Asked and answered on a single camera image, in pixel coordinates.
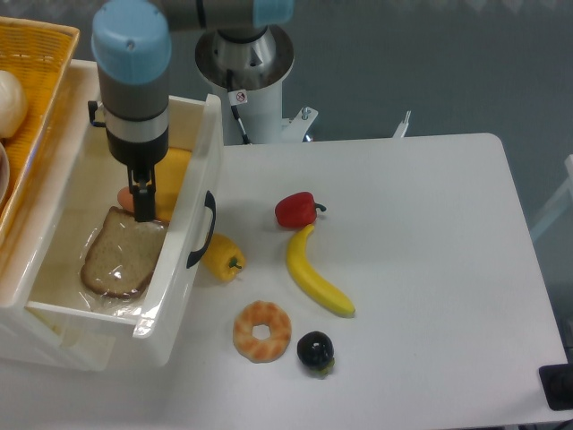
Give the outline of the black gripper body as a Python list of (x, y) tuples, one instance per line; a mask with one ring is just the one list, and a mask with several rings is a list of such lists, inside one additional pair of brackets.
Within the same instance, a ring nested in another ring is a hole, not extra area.
[(112, 156), (133, 169), (134, 179), (139, 182), (155, 179), (155, 166), (166, 156), (168, 150), (168, 134), (166, 129), (159, 137), (146, 142), (128, 142), (114, 135), (107, 129), (108, 148)]

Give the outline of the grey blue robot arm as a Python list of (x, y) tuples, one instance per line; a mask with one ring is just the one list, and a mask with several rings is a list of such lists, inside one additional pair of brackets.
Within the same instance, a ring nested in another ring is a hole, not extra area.
[(93, 18), (108, 148), (127, 167), (135, 218), (156, 215), (154, 167), (167, 154), (171, 34), (202, 30), (195, 63), (225, 103), (231, 143), (280, 142), (282, 82), (294, 50), (292, 1), (108, 1)]

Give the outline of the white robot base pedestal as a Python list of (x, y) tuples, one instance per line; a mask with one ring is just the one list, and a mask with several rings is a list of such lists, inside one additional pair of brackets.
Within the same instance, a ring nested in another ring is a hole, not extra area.
[(224, 144), (309, 142), (318, 111), (305, 106), (283, 116), (283, 83), (295, 52), (278, 25), (205, 32), (195, 62), (222, 106)]

